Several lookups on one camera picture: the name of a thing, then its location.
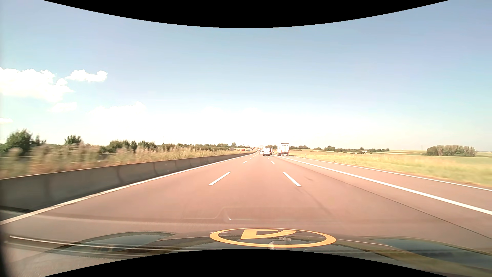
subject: car hood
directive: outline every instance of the car hood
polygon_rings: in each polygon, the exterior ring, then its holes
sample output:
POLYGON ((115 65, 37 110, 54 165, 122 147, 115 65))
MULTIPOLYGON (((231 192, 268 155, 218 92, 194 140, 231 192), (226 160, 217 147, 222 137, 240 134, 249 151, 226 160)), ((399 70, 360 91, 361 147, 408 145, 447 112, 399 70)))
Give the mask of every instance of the car hood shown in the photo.
POLYGON ((126 232, 79 242, 6 235, 4 242, 59 255, 128 259, 216 249, 270 249, 354 257, 461 276, 492 276, 492 255, 442 242, 404 237, 354 237, 282 228, 235 228, 192 233, 126 232))

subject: road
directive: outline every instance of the road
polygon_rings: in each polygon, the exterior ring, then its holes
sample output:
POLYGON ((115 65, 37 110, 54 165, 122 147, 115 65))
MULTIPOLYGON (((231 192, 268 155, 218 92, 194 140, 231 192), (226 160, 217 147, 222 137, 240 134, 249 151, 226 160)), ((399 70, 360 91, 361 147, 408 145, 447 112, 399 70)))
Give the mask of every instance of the road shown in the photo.
MULTIPOLYGON (((414 237, 490 252, 491 198, 492 190, 487 189, 253 153, 1 227, 18 236, 73 242, 128 231, 274 227, 414 237)), ((12 251, 7 259, 13 262, 32 254, 12 251)))

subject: yellow logo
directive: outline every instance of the yellow logo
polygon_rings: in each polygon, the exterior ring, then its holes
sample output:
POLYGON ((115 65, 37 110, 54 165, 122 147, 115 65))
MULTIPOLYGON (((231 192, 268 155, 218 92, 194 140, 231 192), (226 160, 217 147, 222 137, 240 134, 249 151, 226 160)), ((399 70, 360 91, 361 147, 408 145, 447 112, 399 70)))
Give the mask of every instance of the yellow logo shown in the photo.
POLYGON ((273 228, 237 228, 237 229, 228 229, 217 231, 210 234, 210 238, 218 241, 225 242, 229 244, 242 245, 242 246, 256 246, 256 247, 272 247, 271 244, 263 244, 263 243, 253 243, 253 242, 244 242, 243 240, 252 240, 252 239, 265 239, 265 238, 278 238, 281 241, 292 241, 295 240, 296 237, 312 237, 323 239, 320 242, 312 242, 312 243, 302 243, 302 244, 275 244, 275 248, 299 248, 299 247, 314 247, 314 246, 322 246, 332 244, 336 241, 336 239, 332 236, 313 232, 313 231, 305 231, 305 230, 297 230, 297 229, 273 229, 273 228), (258 232, 268 232, 266 234, 258 234, 258 232), (224 233, 225 236, 230 237, 238 237, 241 235, 241 238, 237 241, 228 240, 224 237, 219 236, 224 233))

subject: vegetation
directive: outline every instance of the vegetation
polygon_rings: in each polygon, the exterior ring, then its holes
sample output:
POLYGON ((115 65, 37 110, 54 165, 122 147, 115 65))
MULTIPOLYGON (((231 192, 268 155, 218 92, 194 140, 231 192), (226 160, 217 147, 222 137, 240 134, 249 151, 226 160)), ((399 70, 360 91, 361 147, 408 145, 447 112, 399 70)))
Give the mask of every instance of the vegetation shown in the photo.
POLYGON ((291 146, 289 147, 289 149, 310 149, 309 147, 305 146, 305 145, 299 145, 299 146, 291 146))
POLYGON ((462 145, 438 145, 427 148, 425 156, 459 156, 459 157, 475 157, 477 151, 475 148, 462 145))
POLYGON ((75 135, 69 135, 65 139, 65 144, 80 145, 81 142, 82 142, 82 139, 80 138, 80 136, 75 136, 75 135))
POLYGON ((70 135, 63 145, 47 144, 39 136, 31 139, 27 130, 9 135, 0 145, 0 178, 40 173, 133 164, 151 161, 244 153, 231 151, 226 143, 182 144, 154 141, 113 140, 106 146, 84 143, 80 136, 70 135))
MULTIPOLYGON (((321 150, 320 147, 317 147, 315 148, 314 150, 321 150)), ((384 152, 384 151, 390 151, 389 148, 386 148, 386 149, 368 149, 368 150, 364 150, 363 147, 359 148, 359 149, 344 149, 344 148, 335 148, 334 146, 330 146, 328 145, 327 147, 325 147, 323 149, 324 151, 333 151, 333 152, 343 152, 343 153, 346 153, 346 152, 350 152, 352 154, 355 154, 355 153, 363 153, 363 152, 384 152)))
POLYGON ((46 143, 46 140, 41 140, 39 136, 36 136, 35 139, 32 139, 32 133, 28 130, 23 129, 21 131, 15 131, 10 133, 7 137, 5 143, 0 144, 0 150, 2 152, 8 152, 12 148, 19 148, 18 155, 26 156, 33 146, 40 146, 46 143))
POLYGON ((309 152, 306 150, 298 154, 298 156, 492 186, 492 159, 487 156, 350 155, 333 152, 309 152))

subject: median barrier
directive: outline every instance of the median barrier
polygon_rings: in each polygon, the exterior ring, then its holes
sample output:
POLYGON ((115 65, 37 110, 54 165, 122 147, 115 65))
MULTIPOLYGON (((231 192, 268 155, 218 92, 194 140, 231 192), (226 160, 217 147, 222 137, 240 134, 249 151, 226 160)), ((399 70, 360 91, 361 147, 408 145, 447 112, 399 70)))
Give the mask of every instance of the median barrier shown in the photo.
POLYGON ((191 168, 191 163, 189 159, 179 159, 176 160, 176 167, 178 168, 179 171, 181 170, 187 170, 191 168))
POLYGON ((154 162, 155 171, 159 176, 178 172, 176 160, 154 162))
POLYGON ((200 157, 196 157, 196 158, 191 158, 189 160, 189 163, 191 165, 192 168, 195 168, 195 167, 199 167, 199 166, 202 166, 204 164, 202 164, 202 160, 200 160, 200 157))
POLYGON ((108 189, 252 153, 108 166, 0 179, 0 206, 33 211, 108 189))
POLYGON ((92 168, 51 173, 48 176, 49 195, 52 203, 63 203, 86 196, 88 189, 97 193, 122 185, 118 176, 120 166, 92 168))
POLYGON ((35 210, 51 203, 49 174, 13 177, 0 180, 2 207, 13 210, 35 210))
POLYGON ((128 164, 118 166, 118 175, 122 180, 122 185, 151 179, 157 177, 154 169, 154 162, 128 164))

